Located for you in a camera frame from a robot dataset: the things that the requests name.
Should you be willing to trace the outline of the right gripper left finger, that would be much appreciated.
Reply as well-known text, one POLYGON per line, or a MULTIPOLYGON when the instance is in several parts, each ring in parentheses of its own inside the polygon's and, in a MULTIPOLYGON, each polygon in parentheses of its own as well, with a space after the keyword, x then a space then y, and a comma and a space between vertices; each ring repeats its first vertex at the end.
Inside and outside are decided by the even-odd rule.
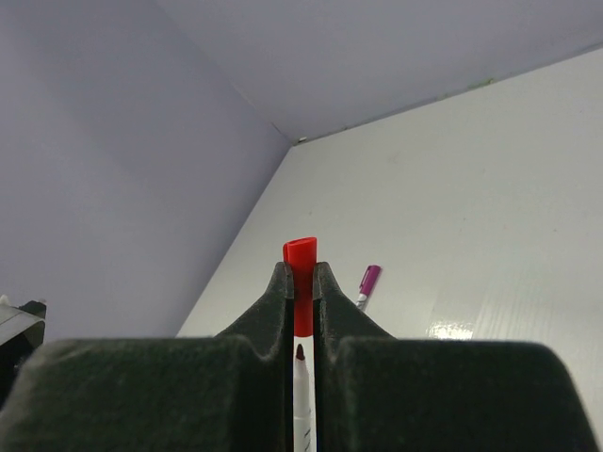
POLYGON ((40 347, 1 411, 5 451, 289 451, 293 275, 212 337, 40 347))

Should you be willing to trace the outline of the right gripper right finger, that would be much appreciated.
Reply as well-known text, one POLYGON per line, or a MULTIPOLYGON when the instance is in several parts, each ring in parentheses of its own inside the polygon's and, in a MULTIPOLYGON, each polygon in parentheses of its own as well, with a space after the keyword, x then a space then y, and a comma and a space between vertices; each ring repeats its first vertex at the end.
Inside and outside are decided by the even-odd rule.
POLYGON ((597 450, 548 347, 396 338, 342 293, 326 263, 315 267, 313 298, 318 450, 597 450))

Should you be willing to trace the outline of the red marker pen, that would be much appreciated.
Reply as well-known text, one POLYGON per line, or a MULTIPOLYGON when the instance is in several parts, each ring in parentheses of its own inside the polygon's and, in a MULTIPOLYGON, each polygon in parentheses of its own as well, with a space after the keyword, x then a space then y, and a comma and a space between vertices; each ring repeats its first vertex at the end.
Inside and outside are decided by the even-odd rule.
POLYGON ((316 451, 314 344, 311 337, 294 338, 293 450, 316 451))

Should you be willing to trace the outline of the magenta pen cap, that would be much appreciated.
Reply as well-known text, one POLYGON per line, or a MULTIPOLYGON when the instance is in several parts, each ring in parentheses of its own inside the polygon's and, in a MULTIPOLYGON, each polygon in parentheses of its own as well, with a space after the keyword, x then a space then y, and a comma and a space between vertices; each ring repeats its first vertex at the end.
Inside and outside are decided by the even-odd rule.
POLYGON ((359 285, 359 295, 361 297, 368 298, 371 296, 381 272, 382 268, 378 265, 370 265, 367 267, 359 285))

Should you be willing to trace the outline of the red pen cap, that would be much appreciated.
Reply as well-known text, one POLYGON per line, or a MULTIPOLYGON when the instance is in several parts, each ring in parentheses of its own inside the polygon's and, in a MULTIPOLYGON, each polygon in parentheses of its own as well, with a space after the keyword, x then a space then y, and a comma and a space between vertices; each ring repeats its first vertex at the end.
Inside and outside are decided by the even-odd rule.
POLYGON ((293 274, 294 335, 305 338, 313 335, 313 276, 317 263, 318 240, 298 238, 283 245, 283 258, 293 274))

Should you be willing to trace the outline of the magenta marker pen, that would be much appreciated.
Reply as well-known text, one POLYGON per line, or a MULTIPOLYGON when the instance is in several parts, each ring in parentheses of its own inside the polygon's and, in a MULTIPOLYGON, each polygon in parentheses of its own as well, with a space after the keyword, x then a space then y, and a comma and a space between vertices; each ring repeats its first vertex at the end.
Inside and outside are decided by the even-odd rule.
POLYGON ((368 296, 366 294, 360 293, 358 299, 356 300, 356 306, 361 311, 365 311, 367 308, 368 296))

